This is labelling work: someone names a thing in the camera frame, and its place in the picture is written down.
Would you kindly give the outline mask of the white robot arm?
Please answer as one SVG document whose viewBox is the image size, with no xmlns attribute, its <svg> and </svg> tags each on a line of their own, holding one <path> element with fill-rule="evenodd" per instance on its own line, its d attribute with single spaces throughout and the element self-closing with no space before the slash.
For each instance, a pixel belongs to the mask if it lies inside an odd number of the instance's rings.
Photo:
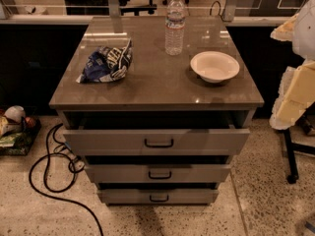
<svg viewBox="0 0 315 236">
<path fill-rule="evenodd" d="M 315 102 L 315 0 L 308 0 L 297 14 L 274 29 L 271 38 L 291 41 L 292 51 L 304 59 L 283 73 L 270 125 L 285 130 L 295 124 Z"/>
</svg>

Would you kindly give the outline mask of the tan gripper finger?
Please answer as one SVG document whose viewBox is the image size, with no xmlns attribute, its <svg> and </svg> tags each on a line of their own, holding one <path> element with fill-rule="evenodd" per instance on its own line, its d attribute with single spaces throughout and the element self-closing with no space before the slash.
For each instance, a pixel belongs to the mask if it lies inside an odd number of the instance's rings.
<svg viewBox="0 0 315 236">
<path fill-rule="evenodd" d="M 278 41 L 292 41 L 294 25 L 297 17 L 298 15 L 295 14 L 288 20 L 286 20 L 283 24 L 275 28 L 271 32 L 270 38 Z"/>
<path fill-rule="evenodd" d="M 270 125 L 276 130 L 293 126 L 315 102 L 315 62 L 305 61 L 297 68 L 287 67 L 279 86 Z"/>
</svg>

